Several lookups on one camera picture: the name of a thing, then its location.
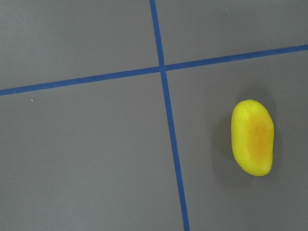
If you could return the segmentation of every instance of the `blue tape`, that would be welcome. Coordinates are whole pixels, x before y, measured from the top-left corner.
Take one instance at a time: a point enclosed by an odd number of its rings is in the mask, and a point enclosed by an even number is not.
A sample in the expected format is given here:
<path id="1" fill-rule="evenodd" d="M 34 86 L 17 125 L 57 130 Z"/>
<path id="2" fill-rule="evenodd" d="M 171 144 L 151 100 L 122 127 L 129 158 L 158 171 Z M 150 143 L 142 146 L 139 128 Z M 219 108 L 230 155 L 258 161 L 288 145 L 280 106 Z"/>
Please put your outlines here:
<path id="1" fill-rule="evenodd" d="M 252 58 L 258 58 L 258 57 L 264 57 L 264 56 L 270 56 L 270 55 L 276 55 L 276 54 L 285 54 L 285 53 L 307 51 L 307 50 L 308 50 L 308 45 L 285 47 L 285 48 L 279 48 L 279 49 L 273 49 L 273 50 L 267 50 L 267 51 L 257 51 L 257 52 L 251 52 L 251 53 L 223 56 L 223 57 L 212 58 L 212 59 L 202 59 L 202 60 L 191 61 L 191 62 L 170 64 L 170 65 L 165 66 L 165 70 L 172 71 L 172 70 L 184 69 L 184 68 L 195 67 L 195 66 L 219 64 L 219 63 L 232 62 L 232 61 L 238 61 L 238 60 L 243 60 L 243 59 L 252 59 Z"/>
<path id="2" fill-rule="evenodd" d="M 177 184 L 178 184 L 178 192 L 179 192 L 180 206 L 181 206 L 181 211 L 182 211 L 183 226 L 184 226 L 185 231 L 189 231 L 190 228 L 189 228 L 182 172 L 181 172 L 181 167 L 180 167 L 180 157 L 179 157 L 177 139 L 176 139 L 175 128 L 174 128 L 171 99 L 170 99 L 167 74 L 166 74 L 165 64 L 164 64 L 163 44 L 162 44 L 161 36 L 160 36 L 159 22 L 158 22 L 155 0 L 150 0 L 150 6 L 151 6 L 154 34 L 155 34 L 158 62 L 159 62 L 159 68 L 160 68 L 160 75 L 161 75 L 162 85 L 163 85 L 163 93 L 164 93 L 165 107 L 166 107 L 167 120 L 168 120 L 168 128 L 169 128 L 169 134 L 170 134 L 170 140 L 171 140 L 173 162 L 174 162 L 175 174 L 176 174 L 176 179 L 177 179 Z"/>
<path id="3" fill-rule="evenodd" d="M 149 67 L 149 68 L 143 68 L 143 69 L 137 69 L 137 70 L 131 70 L 131 71 L 122 71 L 122 72 L 104 74 L 104 75 L 99 75 L 99 76 L 90 76 L 90 77 L 85 77 L 85 78 L 74 78 L 74 79 L 62 80 L 62 81 L 56 81 L 56 82 L 50 82 L 50 83 L 41 83 L 41 84 L 24 86 L 24 87 L 0 90 L 0 96 L 17 94 L 17 93 L 28 92 L 28 91 L 35 91 L 35 90 L 58 88 L 58 87 L 76 85 L 76 84 L 91 83 L 91 82 L 97 82 L 97 81 L 108 80 L 108 79 L 138 76 L 138 75 L 157 73 L 157 72 L 160 72 L 160 68 L 158 66 L 155 66 L 155 67 Z"/>

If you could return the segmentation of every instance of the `yellow mango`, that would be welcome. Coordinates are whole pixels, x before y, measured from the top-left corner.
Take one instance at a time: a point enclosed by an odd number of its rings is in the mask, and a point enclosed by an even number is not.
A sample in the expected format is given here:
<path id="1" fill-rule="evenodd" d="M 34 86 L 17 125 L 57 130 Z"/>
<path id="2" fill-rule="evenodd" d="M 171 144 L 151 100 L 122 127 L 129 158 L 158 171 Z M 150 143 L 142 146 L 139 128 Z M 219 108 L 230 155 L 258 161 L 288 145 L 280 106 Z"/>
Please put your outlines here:
<path id="1" fill-rule="evenodd" d="M 266 108 L 257 101 L 238 103 L 231 119 L 232 151 L 247 173 L 264 176 L 273 161 L 274 124 Z"/>

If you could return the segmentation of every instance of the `mango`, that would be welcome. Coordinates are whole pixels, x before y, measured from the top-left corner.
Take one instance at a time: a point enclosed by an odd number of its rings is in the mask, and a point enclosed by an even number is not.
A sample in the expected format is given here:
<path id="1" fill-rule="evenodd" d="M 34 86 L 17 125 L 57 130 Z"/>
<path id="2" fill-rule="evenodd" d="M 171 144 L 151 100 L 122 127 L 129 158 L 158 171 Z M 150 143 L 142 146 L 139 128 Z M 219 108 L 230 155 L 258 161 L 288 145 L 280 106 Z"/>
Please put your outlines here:
<path id="1" fill-rule="evenodd" d="M 257 101 L 238 103 L 232 113 L 231 142 L 238 165 L 253 176 L 264 176 L 273 161 L 274 123 Z"/>

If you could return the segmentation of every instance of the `vertical blue line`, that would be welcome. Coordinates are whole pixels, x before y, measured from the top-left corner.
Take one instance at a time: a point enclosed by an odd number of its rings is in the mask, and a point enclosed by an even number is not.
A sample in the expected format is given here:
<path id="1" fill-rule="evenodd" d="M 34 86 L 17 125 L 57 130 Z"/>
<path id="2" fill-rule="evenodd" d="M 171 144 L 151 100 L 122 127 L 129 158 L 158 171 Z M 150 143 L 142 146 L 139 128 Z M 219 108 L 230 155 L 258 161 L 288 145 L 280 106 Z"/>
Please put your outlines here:
<path id="1" fill-rule="evenodd" d="M 187 214 L 187 206 L 186 206 L 186 200 L 185 200 L 185 193 L 184 193 L 184 186 L 183 186 L 183 179 L 182 179 L 182 172 L 181 172 L 181 167 L 180 167 L 178 145 L 177 145 L 177 139 L 176 139 L 176 134 L 175 134 L 175 129 L 174 129 L 168 80 L 167 80 L 167 74 L 166 74 L 165 64 L 164 64 L 163 45 L 162 45 L 162 40 L 160 36 L 155 0 L 150 0 L 150 6 L 151 6 L 154 34 L 155 34 L 158 62 L 159 62 L 159 68 L 160 68 L 160 75 L 161 75 L 162 85 L 163 85 L 165 107 L 166 107 L 169 134 L 170 134 L 170 140 L 171 140 L 171 148 L 172 148 L 173 161 L 174 161 L 174 168 L 175 168 L 175 174 L 176 174 L 177 184 L 178 184 L 183 226 L 184 226 L 185 231 L 190 231 L 189 222 L 188 222 L 188 214 Z"/>

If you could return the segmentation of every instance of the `gray surface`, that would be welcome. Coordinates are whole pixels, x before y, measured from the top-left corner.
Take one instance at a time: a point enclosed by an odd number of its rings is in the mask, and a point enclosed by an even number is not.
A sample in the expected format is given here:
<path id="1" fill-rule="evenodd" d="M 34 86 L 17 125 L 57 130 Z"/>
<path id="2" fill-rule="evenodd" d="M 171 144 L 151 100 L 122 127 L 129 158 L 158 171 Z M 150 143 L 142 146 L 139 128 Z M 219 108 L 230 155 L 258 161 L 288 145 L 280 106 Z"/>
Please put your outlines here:
<path id="1" fill-rule="evenodd" d="M 307 230 L 307 60 L 306 51 L 167 73 L 192 231 Z M 232 155 L 232 110 L 248 98 L 275 125 L 264 177 Z"/>
<path id="2" fill-rule="evenodd" d="M 0 0 L 0 64 L 0 89 L 157 66 L 149 2 Z"/>
<path id="3" fill-rule="evenodd" d="M 159 74 L 0 108 L 0 230 L 183 230 Z"/>
<path id="4" fill-rule="evenodd" d="M 158 0 L 165 63 L 308 43 L 306 0 Z"/>

